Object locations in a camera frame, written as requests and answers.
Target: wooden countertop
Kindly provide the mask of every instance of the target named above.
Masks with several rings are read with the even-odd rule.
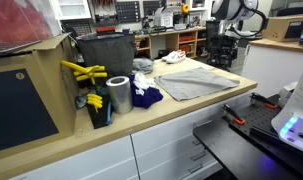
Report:
[[[146,75],[146,77],[152,78],[197,67],[203,67],[230,79],[240,80],[240,85],[221,92],[180,102],[174,100],[158,86],[157,88],[163,95],[162,101],[153,104],[149,109],[134,108],[130,113],[125,115],[114,113],[112,115],[113,124],[99,129],[93,129],[87,110],[81,109],[77,112],[75,133],[73,136],[0,159],[0,179],[8,179],[89,150],[101,144],[244,93],[257,86],[257,83],[254,81],[191,59],[186,59],[172,65],[159,60],[155,61],[154,71]]]
[[[296,52],[303,52],[303,47],[299,45],[298,41],[295,42],[277,42],[269,39],[261,39],[256,41],[250,41],[252,46],[261,46],[267,48],[275,48]]]

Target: sneaker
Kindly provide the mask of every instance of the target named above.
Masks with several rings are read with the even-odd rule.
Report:
[[[177,63],[177,62],[185,60],[185,58],[186,58],[185,52],[179,51],[175,54],[175,56],[173,58],[167,59],[167,63],[169,63],[169,64]]]
[[[167,61],[168,59],[172,59],[178,52],[178,51],[172,51],[167,56],[162,57],[162,61]]]

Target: roll of tape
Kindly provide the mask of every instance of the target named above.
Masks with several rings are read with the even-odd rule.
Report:
[[[130,112],[133,105],[129,78],[126,76],[111,78],[107,81],[107,86],[114,112],[117,114]]]

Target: robotic arm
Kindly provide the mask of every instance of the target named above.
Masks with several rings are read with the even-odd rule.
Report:
[[[219,32],[232,37],[252,37],[259,34],[266,24],[265,15],[258,11],[258,0],[216,0],[212,7],[212,14],[220,20]],[[250,19],[254,14],[262,17],[261,28],[256,33],[240,32],[236,30],[236,24],[240,20]]]

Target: purple cloth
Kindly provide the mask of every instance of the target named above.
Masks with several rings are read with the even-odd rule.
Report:
[[[144,95],[136,94],[136,90],[139,88],[133,83],[135,75],[129,75],[132,103],[134,107],[142,107],[148,109],[152,104],[161,101],[163,99],[162,94],[156,88],[149,87],[148,89],[143,89]]]

